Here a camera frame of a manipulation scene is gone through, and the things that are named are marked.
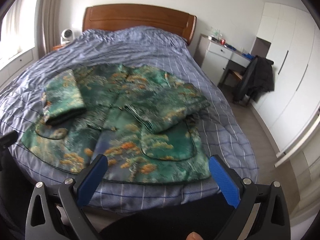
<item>bed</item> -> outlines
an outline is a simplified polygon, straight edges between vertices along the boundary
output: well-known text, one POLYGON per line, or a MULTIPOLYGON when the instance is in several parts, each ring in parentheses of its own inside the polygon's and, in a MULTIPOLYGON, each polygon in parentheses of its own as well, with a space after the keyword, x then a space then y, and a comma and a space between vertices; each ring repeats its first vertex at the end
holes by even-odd
MULTIPOLYGON (((221 91, 205 76, 190 55, 196 17, 185 12, 138 4, 99 5, 86 9, 83 33, 70 45, 52 51, 11 81, 0 95, 0 132, 17 130, 10 148, 20 168, 33 182, 58 184, 76 175, 58 170, 29 152, 20 138, 43 108, 44 84, 68 69, 102 63, 151 65, 192 83, 210 102, 194 115, 205 153, 218 154, 242 177, 257 181, 257 165, 250 143, 236 123, 221 91)), ((213 179, 150 186, 102 181, 90 205, 130 213, 177 205, 219 191, 213 179)))

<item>white fan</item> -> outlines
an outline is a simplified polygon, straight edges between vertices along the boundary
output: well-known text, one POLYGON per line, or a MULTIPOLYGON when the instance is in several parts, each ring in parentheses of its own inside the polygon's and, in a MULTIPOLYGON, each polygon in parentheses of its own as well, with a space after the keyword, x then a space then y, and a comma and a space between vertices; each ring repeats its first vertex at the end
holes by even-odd
POLYGON ((75 34, 70 29, 65 29, 61 33, 61 44, 67 44, 75 39, 75 34))

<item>wardrobe handle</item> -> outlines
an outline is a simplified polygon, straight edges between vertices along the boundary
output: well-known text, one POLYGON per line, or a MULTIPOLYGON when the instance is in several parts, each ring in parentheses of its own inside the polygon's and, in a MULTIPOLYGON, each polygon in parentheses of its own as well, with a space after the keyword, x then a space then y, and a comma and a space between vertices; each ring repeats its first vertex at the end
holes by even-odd
POLYGON ((287 55, 288 55, 289 51, 287 50, 287 54, 285 54, 284 60, 282 62, 281 68, 279 69, 278 75, 280 74, 280 71, 282 70, 282 67, 284 65, 285 60, 287 59, 287 55))
POLYGON ((298 89, 299 89, 299 87, 300 87, 300 85, 301 85, 301 82, 302 82, 302 80, 303 80, 303 78, 304 78, 304 75, 306 74, 306 71, 307 71, 308 66, 309 66, 309 64, 307 64, 307 67, 306 67, 306 69, 304 70, 304 73, 303 73, 303 75, 302 75, 302 78, 301 78, 301 80, 300 80, 300 82, 299 82, 299 85, 298 85, 296 91, 298 91, 298 89))

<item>window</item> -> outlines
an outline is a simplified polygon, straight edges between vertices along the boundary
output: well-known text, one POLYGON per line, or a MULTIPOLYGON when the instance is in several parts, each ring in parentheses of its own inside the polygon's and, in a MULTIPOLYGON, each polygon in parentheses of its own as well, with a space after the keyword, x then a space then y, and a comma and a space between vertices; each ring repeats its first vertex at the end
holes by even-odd
POLYGON ((35 46, 34 25, 37 0, 15 0, 1 27, 0 66, 35 46))

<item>bed sheet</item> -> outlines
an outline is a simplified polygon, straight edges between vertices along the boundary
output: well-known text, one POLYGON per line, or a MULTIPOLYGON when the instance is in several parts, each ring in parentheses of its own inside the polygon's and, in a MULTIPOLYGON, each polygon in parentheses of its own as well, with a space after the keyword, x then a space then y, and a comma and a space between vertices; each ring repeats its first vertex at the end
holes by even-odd
MULTIPOLYGON (((43 108, 41 94, 44 84, 65 70, 100 63, 151 65, 192 83, 211 103, 195 115, 204 151, 208 157, 218 154, 242 178, 257 181, 257 165, 250 143, 236 123, 221 91, 193 60, 181 37, 148 26, 116 32, 86 30, 70 45, 41 58, 3 89, 0 95, 0 132, 18 131, 19 140, 11 146, 10 152, 31 179, 52 185, 76 176, 42 162, 20 142, 23 132, 43 108)), ((218 191, 217 184, 211 178, 167 186, 102 181, 90 205, 129 213, 182 204, 218 191)))

